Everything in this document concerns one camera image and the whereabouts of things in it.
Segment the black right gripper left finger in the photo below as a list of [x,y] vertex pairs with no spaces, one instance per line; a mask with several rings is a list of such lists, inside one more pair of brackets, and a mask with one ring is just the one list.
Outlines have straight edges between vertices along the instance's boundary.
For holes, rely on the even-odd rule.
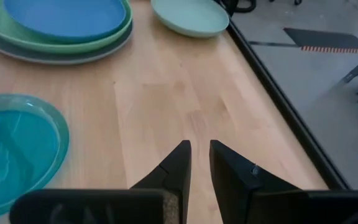
[[10,224],[185,224],[191,143],[183,140],[129,189],[42,189],[19,197]]

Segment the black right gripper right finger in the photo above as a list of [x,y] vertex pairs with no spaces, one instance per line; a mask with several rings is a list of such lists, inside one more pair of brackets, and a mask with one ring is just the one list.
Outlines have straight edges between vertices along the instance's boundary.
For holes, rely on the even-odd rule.
[[302,190],[218,140],[211,178],[224,224],[358,224],[358,190]]

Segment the teal transparent plastic plate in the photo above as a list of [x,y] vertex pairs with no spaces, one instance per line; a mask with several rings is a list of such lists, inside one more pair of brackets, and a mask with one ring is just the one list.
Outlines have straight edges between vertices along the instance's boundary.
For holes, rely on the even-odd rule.
[[52,104],[0,94],[0,216],[21,195],[45,187],[70,145],[68,124]]

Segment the pale green plastic plate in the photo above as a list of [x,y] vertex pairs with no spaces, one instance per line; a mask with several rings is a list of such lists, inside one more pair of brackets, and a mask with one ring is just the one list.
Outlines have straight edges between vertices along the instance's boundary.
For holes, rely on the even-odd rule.
[[150,4],[162,24],[189,37],[214,37],[229,25],[227,12],[214,0],[150,0]]

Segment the blue plastic plate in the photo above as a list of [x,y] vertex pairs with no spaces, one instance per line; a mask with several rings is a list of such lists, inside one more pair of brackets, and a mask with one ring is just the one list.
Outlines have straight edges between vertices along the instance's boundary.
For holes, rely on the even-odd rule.
[[66,42],[104,38],[127,16],[122,0],[3,0],[3,6],[26,29]]

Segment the large grey plastic plate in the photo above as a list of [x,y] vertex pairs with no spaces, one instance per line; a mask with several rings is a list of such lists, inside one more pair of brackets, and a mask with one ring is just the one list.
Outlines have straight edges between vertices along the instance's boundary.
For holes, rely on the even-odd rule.
[[131,38],[133,22],[129,23],[127,30],[115,42],[93,50],[78,54],[53,54],[37,52],[34,50],[18,47],[0,37],[0,53],[27,62],[41,63],[46,65],[78,65],[99,60],[117,52]]

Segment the black hazard-striped floor mat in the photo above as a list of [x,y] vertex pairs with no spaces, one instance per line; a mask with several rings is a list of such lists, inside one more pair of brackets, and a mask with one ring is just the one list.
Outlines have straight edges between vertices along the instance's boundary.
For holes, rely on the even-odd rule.
[[302,51],[358,54],[358,37],[352,34],[287,27],[283,30]]

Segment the black table frame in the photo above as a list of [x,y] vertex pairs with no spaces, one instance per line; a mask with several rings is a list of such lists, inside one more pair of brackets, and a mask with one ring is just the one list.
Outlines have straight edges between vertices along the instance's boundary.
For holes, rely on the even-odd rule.
[[226,30],[329,189],[350,190],[352,187],[311,134],[296,109],[292,106],[289,99],[275,82],[264,63],[259,59],[235,23],[229,21]]

